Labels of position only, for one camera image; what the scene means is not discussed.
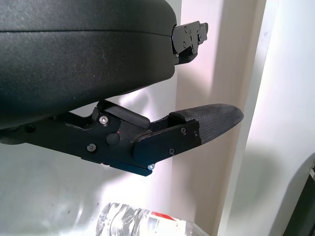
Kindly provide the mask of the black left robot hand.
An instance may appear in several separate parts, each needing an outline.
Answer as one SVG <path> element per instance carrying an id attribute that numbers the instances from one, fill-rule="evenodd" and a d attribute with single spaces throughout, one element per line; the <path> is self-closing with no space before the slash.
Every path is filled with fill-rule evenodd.
<path id="1" fill-rule="evenodd" d="M 210 104 L 151 122 L 109 98 L 170 79 L 207 33 L 207 23 L 178 25 L 164 0 L 1 1 L 1 143 L 150 175 L 157 162 L 232 129 L 243 112 Z"/>

